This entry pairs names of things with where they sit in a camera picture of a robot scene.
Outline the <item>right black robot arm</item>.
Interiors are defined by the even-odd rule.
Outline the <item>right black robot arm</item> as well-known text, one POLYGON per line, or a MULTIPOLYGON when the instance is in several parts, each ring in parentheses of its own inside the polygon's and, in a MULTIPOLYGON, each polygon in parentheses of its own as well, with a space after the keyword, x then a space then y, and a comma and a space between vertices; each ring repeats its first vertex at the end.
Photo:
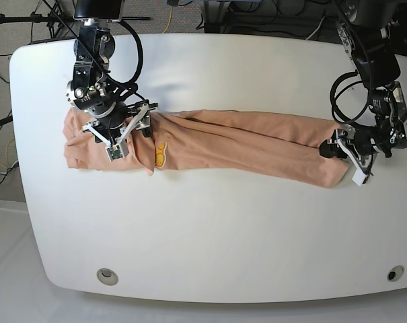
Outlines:
POLYGON ((74 108, 95 119, 91 128, 98 132, 96 141, 109 145, 117 142, 125 120, 135 114, 124 101, 137 95, 137 80, 143 68, 143 45, 135 30, 122 21, 123 7, 124 1, 78 1, 74 12, 74 19, 83 25, 74 43, 75 64, 67 99, 74 108), (119 23, 137 45, 137 67, 125 82, 110 76, 110 58, 116 43, 108 22, 119 23))

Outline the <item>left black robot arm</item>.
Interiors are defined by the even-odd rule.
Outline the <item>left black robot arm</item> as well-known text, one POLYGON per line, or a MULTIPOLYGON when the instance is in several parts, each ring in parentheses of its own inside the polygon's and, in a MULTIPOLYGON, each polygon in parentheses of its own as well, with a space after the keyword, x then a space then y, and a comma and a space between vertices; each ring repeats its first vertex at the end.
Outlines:
POLYGON ((334 1, 339 20, 338 35, 352 64, 353 72, 341 75, 330 89, 332 118, 350 126, 353 135, 334 131, 320 145, 324 158, 357 158, 363 163, 377 153, 387 158, 393 149, 407 148, 407 108, 398 82, 400 66, 392 50, 388 24, 399 1, 334 1), (354 117, 338 107, 342 92, 338 86, 359 77, 367 90, 367 100, 354 117))

